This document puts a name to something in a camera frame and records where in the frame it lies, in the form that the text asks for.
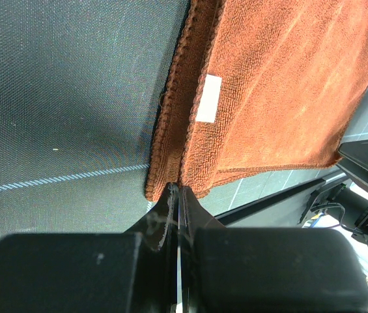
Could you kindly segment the dark brown towel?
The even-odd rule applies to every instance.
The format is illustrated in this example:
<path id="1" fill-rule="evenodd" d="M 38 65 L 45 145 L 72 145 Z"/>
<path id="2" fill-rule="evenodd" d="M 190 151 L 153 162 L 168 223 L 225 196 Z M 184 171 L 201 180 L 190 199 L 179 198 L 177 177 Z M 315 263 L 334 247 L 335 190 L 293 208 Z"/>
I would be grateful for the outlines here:
<path id="1" fill-rule="evenodd" d="M 368 89 L 368 1 L 192 1 L 152 141 L 146 199 L 202 198 L 339 161 Z"/>

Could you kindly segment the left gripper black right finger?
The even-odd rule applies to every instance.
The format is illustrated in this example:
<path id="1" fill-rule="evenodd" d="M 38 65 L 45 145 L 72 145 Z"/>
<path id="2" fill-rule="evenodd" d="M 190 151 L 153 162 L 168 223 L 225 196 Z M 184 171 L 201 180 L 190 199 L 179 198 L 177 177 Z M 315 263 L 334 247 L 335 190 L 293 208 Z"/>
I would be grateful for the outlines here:
<path id="1" fill-rule="evenodd" d="M 179 191 L 184 312 L 368 312 L 351 244 L 324 228 L 228 228 Z"/>

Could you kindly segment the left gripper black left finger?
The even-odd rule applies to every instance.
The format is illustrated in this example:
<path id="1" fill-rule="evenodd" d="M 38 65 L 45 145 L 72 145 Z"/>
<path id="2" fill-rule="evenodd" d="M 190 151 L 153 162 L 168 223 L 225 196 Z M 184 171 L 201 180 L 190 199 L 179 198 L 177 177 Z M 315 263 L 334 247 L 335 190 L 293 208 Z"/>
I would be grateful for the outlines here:
<path id="1" fill-rule="evenodd" d="M 15 233 L 0 240 L 0 312 L 173 312 L 178 187 L 122 233 Z"/>

